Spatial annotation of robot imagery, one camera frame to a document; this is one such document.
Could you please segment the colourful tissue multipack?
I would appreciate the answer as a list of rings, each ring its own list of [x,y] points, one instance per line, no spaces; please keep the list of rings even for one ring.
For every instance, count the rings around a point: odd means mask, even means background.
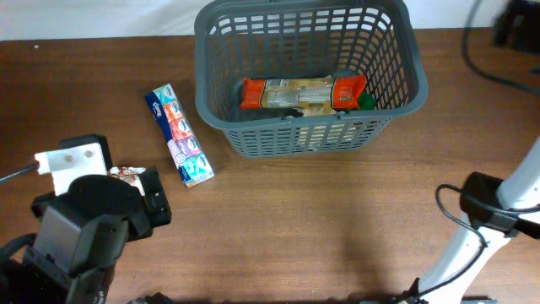
[[[213,178],[213,168],[171,84],[152,90],[144,99],[164,135],[182,182],[193,187]]]

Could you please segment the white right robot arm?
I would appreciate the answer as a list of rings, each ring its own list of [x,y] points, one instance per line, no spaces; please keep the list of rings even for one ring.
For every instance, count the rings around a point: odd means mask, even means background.
[[[509,178],[475,171],[462,187],[440,184],[435,201],[456,233],[436,264],[392,303],[462,303],[499,249],[521,233],[539,238],[539,142]]]

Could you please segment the grey plastic basket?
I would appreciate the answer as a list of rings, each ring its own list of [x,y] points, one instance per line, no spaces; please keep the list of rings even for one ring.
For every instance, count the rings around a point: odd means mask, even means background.
[[[197,111],[248,158],[358,149],[428,96],[402,0],[214,1],[194,32]],[[371,111],[302,117],[240,108],[244,79],[357,74],[375,99]]]

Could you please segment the green lidded jar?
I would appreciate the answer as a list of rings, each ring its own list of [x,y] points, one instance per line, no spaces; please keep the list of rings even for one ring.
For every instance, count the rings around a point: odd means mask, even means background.
[[[376,107],[375,98],[368,92],[364,91],[358,98],[359,109],[362,111],[371,111]]]

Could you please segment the red spaghetti packet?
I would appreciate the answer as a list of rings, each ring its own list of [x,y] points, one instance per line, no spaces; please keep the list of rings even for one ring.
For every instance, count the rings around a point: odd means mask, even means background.
[[[240,109],[359,109],[367,78],[244,79]]]

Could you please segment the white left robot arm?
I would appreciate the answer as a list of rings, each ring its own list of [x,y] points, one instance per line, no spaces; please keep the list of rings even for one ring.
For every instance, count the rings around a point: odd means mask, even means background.
[[[105,136],[64,139],[35,154],[54,190],[30,208],[36,233],[1,248],[3,303],[104,303],[125,245],[171,222],[156,168],[134,169],[127,182],[113,168]]]

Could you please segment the beige paper bag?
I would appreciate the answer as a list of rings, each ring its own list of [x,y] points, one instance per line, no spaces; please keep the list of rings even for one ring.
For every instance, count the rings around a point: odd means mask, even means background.
[[[332,116],[340,118],[347,114],[348,110],[336,111],[333,109],[299,109],[302,117]],[[355,126],[345,127],[344,123],[332,125],[316,125],[310,130],[309,127],[300,127],[297,131],[296,143],[303,146],[308,151],[331,149],[336,144],[353,141],[357,128]]]

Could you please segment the brown white snack wrapper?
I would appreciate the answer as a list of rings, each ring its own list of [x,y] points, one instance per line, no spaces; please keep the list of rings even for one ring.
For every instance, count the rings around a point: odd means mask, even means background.
[[[124,182],[127,182],[133,187],[136,187],[140,194],[144,196],[145,191],[143,189],[143,184],[141,183],[139,175],[144,173],[145,171],[146,169],[143,167],[114,166],[110,168],[109,175],[113,176],[114,178],[123,180]]]

